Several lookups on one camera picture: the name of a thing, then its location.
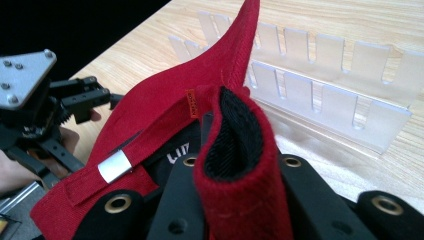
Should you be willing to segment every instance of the wooden table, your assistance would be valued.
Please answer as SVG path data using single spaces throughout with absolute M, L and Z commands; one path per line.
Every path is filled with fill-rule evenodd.
M 180 63 L 169 36 L 206 46 L 198 11 L 224 14 L 234 19 L 242 2 L 173 0 L 88 64 L 76 77 L 94 75 L 111 92 L 125 94 L 139 81 Z M 391 45 L 393 51 L 384 73 L 388 79 L 393 77 L 393 66 L 399 63 L 402 51 L 424 52 L 422 0 L 407 3 L 263 0 L 259 21 L 277 25 L 279 29 L 290 27 L 308 31 L 312 57 L 317 33 L 345 38 L 343 67 L 346 69 L 349 69 L 355 41 Z M 284 119 L 272 119 L 272 122 L 277 135 L 284 136 L 284 131 L 299 131 L 296 133 L 298 139 L 281 143 L 282 151 L 309 160 L 337 193 L 356 200 L 361 191 L 379 189 L 401 197 L 424 213 L 424 89 L 409 109 L 413 116 L 382 155 L 361 148 L 340 147 L 336 137 L 331 142 L 333 136 L 320 133 L 320 129 L 314 126 L 309 126 L 308 131 L 315 134 L 309 134 L 308 131 L 302 132 L 304 126 L 291 125 L 291 120 L 288 120 L 288 128 L 278 125 L 278 121 Z M 70 121 L 66 124 L 81 136 L 75 155 L 83 161 L 87 160 L 98 132 L 110 114 L 107 107 L 99 108 L 99 112 L 103 115 L 100 122 L 76 126 Z

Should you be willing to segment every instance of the robotic arm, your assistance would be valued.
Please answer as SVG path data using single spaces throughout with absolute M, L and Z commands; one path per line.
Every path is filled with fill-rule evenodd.
M 91 109 L 109 102 L 113 109 L 122 97 L 92 76 L 52 82 L 46 75 L 55 62 L 50 50 L 0 58 L 0 149 L 47 188 L 59 179 L 28 151 L 77 171 L 84 165 L 61 145 L 60 125 L 72 115 L 77 124 L 86 122 Z

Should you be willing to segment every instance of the red fabric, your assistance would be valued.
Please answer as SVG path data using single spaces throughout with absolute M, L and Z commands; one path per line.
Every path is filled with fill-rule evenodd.
M 126 94 L 102 129 L 87 166 L 59 182 L 31 211 L 31 217 L 46 239 L 71 239 L 93 204 L 115 189 L 135 190 L 146 195 L 156 188 L 143 167 L 137 164 L 193 121 L 186 89 L 198 85 L 242 87 L 258 14 L 259 0 L 246 0 L 227 33 L 208 51 L 140 82 Z M 185 110 L 175 108 L 176 104 L 183 106 L 179 101 L 185 101 Z M 106 184 L 97 165 L 140 131 L 142 144 L 124 151 L 135 168 L 113 184 Z
M 216 87 L 198 88 L 196 92 L 200 115 L 209 111 L 214 115 L 208 140 L 194 168 L 194 183 L 213 235 L 211 239 L 293 239 L 271 125 L 259 106 L 241 91 L 235 92 L 237 97 L 253 112 L 261 127 L 262 156 L 254 170 L 234 182 L 206 176 L 205 159 L 222 122 L 219 93 Z

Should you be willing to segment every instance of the bolt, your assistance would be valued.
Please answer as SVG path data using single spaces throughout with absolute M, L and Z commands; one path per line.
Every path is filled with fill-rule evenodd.
M 12 66 L 12 62 L 10 62 L 9 60 L 4 60 L 4 61 L 3 61 L 3 64 L 4 64 L 4 66 L 6 66 L 6 67 L 10 67 L 10 66 Z
M 9 96 L 7 97 L 7 101 L 8 101 L 10 104 L 16 104 L 16 103 L 18 103 L 18 102 L 19 102 L 19 99 L 18 99 L 18 97 L 16 97 L 15 95 L 9 95 Z
M 2 88 L 3 90 L 7 90 L 7 89 L 9 89 L 9 88 L 10 88 L 10 84 L 9 84 L 9 83 L 2 83 L 2 84 L 1 84 L 1 88 Z
M 53 53 L 50 50 L 48 50 L 48 49 L 44 50 L 44 55 L 47 58 L 52 58 L 53 57 Z
M 15 64 L 15 68 L 18 70 L 21 70 L 22 68 L 24 68 L 24 66 L 20 63 Z

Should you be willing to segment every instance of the human hand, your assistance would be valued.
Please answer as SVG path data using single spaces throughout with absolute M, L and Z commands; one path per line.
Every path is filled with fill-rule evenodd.
M 92 111 L 91 120 L 99 121 L 101 115 Z M 78 133 L 67 128 L 60 128 L 63 146 L 70 152 L 75 151 L 75 147 L 79 140 Z M 68 170 L 59 164 L 54 158 L 40 159 L 53 174 L 58 178 L 64 178 L 68 175 Z M 20 189 L 33 181 L 38 181 L 40 178 L 28 169 L 20 165 L 17 161 L 10 160 L 2 151 L 0 151 L 0 197 L 7 192 Z

